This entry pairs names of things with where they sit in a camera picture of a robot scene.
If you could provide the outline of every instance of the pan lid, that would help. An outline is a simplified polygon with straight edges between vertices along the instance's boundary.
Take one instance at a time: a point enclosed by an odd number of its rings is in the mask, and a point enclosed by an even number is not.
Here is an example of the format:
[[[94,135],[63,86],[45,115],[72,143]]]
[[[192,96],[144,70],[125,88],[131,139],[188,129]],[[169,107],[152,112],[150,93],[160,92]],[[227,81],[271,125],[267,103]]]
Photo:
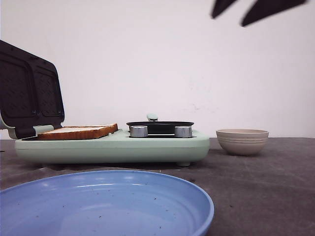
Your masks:
[[[55,66],[0,40],[1,128],[16,138],[35,136],[34,126],[60,128],[63,100]]]

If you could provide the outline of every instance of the sandwich maker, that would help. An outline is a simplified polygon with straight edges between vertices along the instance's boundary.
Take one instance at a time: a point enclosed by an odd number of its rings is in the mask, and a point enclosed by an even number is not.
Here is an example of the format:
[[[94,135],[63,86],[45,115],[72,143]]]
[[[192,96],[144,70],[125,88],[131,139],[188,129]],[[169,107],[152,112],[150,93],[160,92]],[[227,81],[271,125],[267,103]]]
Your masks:
[[[129,122],[129,130],[90,140],[39,140],[61,128],[63,100],[55,66],[0,40],[0,128],[8,129],[17,155],[37,163],[176,162],[188,166],[204,158],[209,137],[192,122]]]

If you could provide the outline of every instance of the black object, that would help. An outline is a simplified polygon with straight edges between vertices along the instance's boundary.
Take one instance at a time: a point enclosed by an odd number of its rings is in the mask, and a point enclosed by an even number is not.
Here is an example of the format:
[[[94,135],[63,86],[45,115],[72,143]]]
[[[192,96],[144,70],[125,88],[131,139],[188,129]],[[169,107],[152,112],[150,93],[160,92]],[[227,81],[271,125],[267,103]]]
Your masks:
[[[212,10],[212,17],[216,18],[231,6],[236,0],[216,0]],[[288,10],[306,3],[307,0],[257,0],[243,18],[241,25],[246,26],[267,16]]]
[[[63,100],[55,66],[0,40],[0,113],[18,139],[35,135],[33,126],[61,128]]]
[[[186,121],[138,121],[128,122],[128,126],[146,125],[148,134],[174,134],[175,126],[192,126],[193,122]]]

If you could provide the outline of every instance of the bread crust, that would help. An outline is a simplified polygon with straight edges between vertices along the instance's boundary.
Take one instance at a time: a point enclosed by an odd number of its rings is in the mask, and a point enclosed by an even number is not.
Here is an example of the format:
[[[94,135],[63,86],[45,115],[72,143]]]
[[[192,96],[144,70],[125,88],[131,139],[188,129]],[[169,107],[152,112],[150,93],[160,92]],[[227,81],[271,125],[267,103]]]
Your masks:
[[[89,127],[103,127],[101,129],[92,130],[76,130],[72,132],[59,132],[59,133],[49,133],[44,132],[38,134],[39,140],[85,140],[85,139],[97,139],[108,135],[109,133],[114,133],[118,130],[116,123],[109,125],[94,125],[94,126],[65,126],[63,128],[89,128]]]

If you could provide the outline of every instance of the frying pan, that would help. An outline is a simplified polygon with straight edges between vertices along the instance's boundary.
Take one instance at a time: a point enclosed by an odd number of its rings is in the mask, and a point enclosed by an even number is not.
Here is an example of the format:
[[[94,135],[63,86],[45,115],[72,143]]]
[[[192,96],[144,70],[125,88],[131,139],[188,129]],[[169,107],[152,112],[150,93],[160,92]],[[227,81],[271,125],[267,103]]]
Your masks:
[[[127,125],[146,125],[148,134],[174,134],[175,126],[192,126],[193,122],[186,121],[137,121],[128,122]]]

